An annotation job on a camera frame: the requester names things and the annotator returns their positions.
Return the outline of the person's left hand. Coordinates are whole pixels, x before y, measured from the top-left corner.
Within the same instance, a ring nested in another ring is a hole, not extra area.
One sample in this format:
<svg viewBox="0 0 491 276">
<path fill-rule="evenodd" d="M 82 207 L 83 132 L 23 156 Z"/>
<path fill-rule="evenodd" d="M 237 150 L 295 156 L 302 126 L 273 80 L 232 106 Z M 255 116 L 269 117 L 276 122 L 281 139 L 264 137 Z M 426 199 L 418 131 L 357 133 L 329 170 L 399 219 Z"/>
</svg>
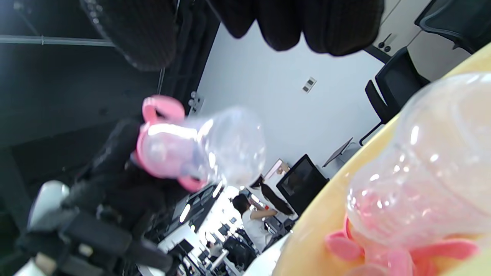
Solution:
<svg viewBox="0 0 491 276">
<path fill-rule="evenodd" d="M 173 213 L 189 196 L 175 179 L 160 179 L 130 160 L 136 148 L 141 122 L 119 121 L 106 142 L 76 178 L 63 207 L 96 213 L 99 206 L 114 210 L 123 229 L 142 236 L 152 218 Z"/>
</svg>

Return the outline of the person's right hand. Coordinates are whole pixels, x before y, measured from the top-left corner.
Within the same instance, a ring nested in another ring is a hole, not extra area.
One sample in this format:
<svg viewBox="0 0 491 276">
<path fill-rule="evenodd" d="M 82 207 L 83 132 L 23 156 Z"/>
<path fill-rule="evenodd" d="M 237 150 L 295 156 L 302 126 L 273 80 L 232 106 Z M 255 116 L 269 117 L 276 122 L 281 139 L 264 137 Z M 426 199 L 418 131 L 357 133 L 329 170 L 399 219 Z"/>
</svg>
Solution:
<svg viewBox="0 0 491 276">
<path fill-rule="evenodd" d="M 157 71 L 177 53 L 172 0 L 81 0 L 96 30 L 135 68 Z M 236 39 L 258 23 L 265 42 L 284 52 L 301 35 L 312 51 L 346 56 L 372 45 L 384 12 L 383 0 L 209 0 Z"/>
</svg>

